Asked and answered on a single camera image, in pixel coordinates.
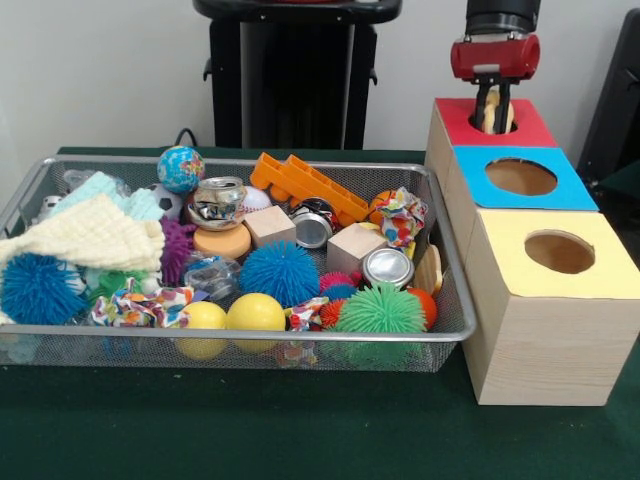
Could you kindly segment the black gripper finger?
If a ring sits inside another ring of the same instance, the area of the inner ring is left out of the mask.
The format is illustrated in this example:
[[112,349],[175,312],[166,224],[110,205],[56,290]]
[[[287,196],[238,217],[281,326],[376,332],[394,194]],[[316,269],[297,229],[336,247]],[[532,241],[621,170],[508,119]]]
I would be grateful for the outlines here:
[[479,131],[484,131],[485,120],[485,107],[486,99],[489,93],[489,83],[487,81],[480,81],[478,83],[478,92],[476,95],[475,110],[473,116],[473,125]]
[[507,80],[499,84],[499,103],[497,106],[497,133],[511,131],[513,116],[510,114],[510,83]]

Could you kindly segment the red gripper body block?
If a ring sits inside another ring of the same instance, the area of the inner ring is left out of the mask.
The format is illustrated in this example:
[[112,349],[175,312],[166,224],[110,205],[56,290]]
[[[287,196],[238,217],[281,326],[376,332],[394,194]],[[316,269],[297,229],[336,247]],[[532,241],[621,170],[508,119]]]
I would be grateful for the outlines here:
[[455,78],[479,83],[489,78],[518,83],[531,79],[540,61],[535,34],[497,33],[465,35],[451,47]]

